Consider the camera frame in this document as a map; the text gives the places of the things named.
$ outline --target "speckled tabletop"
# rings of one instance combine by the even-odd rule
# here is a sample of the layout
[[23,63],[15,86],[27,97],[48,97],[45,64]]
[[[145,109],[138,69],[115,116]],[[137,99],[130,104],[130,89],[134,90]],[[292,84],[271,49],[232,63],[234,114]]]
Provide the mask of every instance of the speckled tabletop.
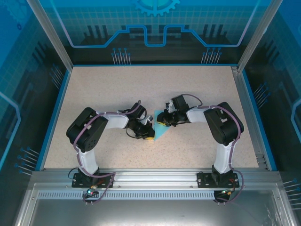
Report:
[[[229,103],[245,131],[236,145],[234,167],[258,167],[229,66],[74,67],[50,145],[45,168],[78,166],[66,131],[85,107],[96,111],[130,108],[137,100],[154,115],[181,93],[204,105]],[[198,102],[186,97],[190,106]],[[206,123],[170,128],[156,141],[129,138],[124,129],[106,130],[95,147],[101,168],[202,168],[215,160],[216,142]]]

